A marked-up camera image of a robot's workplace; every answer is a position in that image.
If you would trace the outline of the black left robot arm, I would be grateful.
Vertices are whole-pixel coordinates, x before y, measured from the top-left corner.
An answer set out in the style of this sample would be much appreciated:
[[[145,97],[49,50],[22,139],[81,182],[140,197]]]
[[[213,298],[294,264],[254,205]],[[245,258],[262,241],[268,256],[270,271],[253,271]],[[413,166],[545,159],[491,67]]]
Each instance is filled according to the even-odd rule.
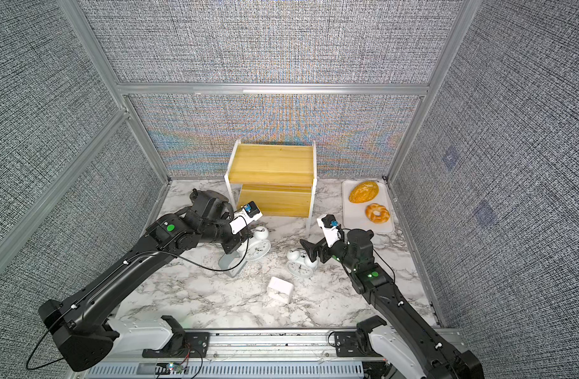
[[[38,313],[62,359],[75,372],[90,369],[112,352],[141,351],[146,357],[178,357],[188,350],[184,328],[172,316],[128,325],[112,311],[152,274],[199,243],[218,243],[232,254],[250,237],[248,226],[262,213],[255,202],[234,211],[212,190],[193,189],[191,205],[153,222],[120,260],[63,301],[49,300]]]

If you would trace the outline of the white twin-bell alarm clock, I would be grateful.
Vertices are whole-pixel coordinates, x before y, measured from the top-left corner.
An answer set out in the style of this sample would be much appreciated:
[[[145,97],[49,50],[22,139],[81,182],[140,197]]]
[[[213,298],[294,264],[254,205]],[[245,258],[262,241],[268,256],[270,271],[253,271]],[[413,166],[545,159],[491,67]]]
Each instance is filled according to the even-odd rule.
[[[255,227],[251,230],[252,237],[248,240],[246,260],[255,262],[270,252],[271,244],[268,239],[269,230],[264,226]]]

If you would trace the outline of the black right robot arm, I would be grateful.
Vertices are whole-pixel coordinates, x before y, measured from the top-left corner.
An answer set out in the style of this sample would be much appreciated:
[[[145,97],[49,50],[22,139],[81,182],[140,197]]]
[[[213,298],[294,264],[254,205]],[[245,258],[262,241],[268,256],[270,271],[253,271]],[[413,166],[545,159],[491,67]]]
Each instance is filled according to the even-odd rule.
[[[342,264],[357,294],[379,317],[357,325],[362,352],[384,357],[405,378],[483,378],[480,360],[461,352],[433,329],[409,304],[395,279],[375,262],[374,233],[361,229],[341,232],[325,228],[317,243],[300,244],[311,261],[334,259]]]

